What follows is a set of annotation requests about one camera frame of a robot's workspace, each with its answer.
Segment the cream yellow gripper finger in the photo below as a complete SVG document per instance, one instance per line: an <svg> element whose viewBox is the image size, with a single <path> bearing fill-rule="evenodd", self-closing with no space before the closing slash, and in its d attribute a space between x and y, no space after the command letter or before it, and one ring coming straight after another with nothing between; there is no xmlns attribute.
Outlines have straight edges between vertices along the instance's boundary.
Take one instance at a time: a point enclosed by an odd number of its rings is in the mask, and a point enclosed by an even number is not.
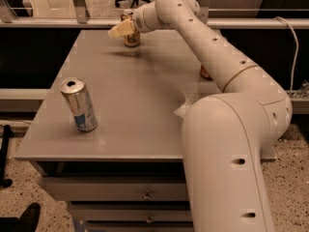
<svg viewBox="0 0 309 232"><path fill-rule="evenodd" d="M111 39L116 39L131 35L134 33L135 27L134 23L130 18L121 21L118 25L115 25L108 31L108 36Z"/></svg>

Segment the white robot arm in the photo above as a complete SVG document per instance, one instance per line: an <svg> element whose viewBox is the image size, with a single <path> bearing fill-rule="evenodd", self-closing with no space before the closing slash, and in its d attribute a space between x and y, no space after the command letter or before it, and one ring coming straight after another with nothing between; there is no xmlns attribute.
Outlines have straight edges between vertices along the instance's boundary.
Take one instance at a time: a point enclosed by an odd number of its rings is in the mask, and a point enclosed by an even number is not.
<svg viewBox="0 0 309 232"><path fill-rule="evenodd" d="M210 29L194 0L154 0L114 26L174 29L211 75L218 93L183 119L183 165L194 232L275 232L261 161L292 119L287 92L261 67Z"/></svg>

